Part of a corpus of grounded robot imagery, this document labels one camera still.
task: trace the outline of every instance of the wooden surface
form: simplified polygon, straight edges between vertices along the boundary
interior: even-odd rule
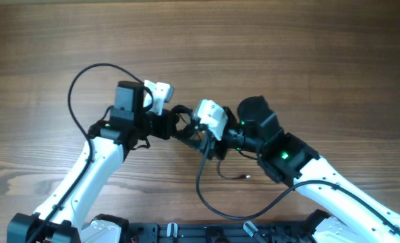
[[[84,138],[67,90],[85,66],[110,62],[168,82],[168,107],[213,99],[236,109],[264,95],[281,125],[347,179],[400,213],[400,4],[388,1],[226,1],[0,6],[0,242],[17,212],[31,213],[77,159]],[[84,127],[113,103],[117,81],[99,68],[80,78],[74,110]],[[200,155],[151,138],[111,177],[99,213],[131,222],[225,221],[195,193]],[[232,215],[265,207],[285,186],[231,152],[202,181]],[[304,219],[319,206],[290,194],[259,221]]]

